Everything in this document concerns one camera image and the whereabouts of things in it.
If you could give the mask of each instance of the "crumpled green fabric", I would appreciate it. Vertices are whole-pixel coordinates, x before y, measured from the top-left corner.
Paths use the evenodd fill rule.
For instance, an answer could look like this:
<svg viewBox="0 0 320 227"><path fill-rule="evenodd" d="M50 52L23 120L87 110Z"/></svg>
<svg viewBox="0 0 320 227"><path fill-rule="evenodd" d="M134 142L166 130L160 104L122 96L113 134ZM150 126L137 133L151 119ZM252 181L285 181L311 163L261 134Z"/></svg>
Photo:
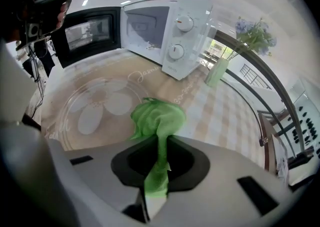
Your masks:
<svg viewBox="0 0 320 227"><path fill-rule="evenodd" d="M186 121L185 112L174 103L145 97L131 113L135 131L131 139L157 135L157 161L144 180L144 194L150 197L167 196L168 173L167 137L176 133Z"/></svg>

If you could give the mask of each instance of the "microwave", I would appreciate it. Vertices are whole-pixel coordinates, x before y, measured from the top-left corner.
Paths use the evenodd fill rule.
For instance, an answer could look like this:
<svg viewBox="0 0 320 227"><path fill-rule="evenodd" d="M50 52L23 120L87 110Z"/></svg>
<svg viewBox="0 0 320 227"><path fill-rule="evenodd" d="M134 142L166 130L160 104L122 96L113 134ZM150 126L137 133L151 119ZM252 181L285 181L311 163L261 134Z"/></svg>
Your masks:
<svg viewBox="0 0 320 227"><path fill-rule="evenodd" d="M51 38L63 68L125 48L181 80L201 63L214 27L212 0L144 0L70 13Z"/></svg>

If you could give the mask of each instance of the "dial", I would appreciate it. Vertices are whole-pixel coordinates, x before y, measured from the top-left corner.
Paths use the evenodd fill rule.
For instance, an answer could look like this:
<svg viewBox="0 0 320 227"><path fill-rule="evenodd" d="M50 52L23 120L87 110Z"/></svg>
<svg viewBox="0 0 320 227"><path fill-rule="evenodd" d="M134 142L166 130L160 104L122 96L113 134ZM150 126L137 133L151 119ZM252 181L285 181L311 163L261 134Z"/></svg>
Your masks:
<svg viewBox="0 0 320 227"><path fill-rule="evenodd" d="M182 32L190 31L194 26L194 20L187 15L179 16L176 20L176 26Z"/></svg>
<svg viewBox="0 0 320 227"><path fill-rule="evenodd" d="M183 57L184 53L185 53L184 48L179 44L173 45L169 49L169 56L174 60L177 60Z"/></svg>

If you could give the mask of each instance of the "green vase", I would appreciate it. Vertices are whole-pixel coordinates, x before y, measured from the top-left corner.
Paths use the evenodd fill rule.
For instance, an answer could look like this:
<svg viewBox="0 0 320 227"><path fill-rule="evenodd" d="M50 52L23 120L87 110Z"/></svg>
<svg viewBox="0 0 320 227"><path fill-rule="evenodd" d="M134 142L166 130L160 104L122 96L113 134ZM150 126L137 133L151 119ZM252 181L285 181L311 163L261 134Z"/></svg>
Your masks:
<svg viewBox="0 0 320 227"><path fill-rule="evenodd" d="M204 82L211 88L214 88L222 76L225 74L229 65L229 61L224 58L219 58L215 65L211 68Z"/></svg>

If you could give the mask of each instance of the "beige tablecloth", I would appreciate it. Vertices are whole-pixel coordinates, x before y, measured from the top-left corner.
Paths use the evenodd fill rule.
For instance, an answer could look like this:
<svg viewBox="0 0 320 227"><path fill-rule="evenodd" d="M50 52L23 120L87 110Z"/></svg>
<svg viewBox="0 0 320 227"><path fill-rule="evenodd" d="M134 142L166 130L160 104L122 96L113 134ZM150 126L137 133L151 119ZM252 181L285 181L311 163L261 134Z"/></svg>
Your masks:
<svg viewBox="0 0 320 227"><path fill-rule="evenodd" d="M206 86L208 70L202 65L178 81L155 63L118 49L57 68L46 84L41 125L65 150L126 140L134 132L130 113L143 97L155 97L185 110L187 120L177 135L235 150L264 167L254 113L222 81L214 89Z"/></svg>

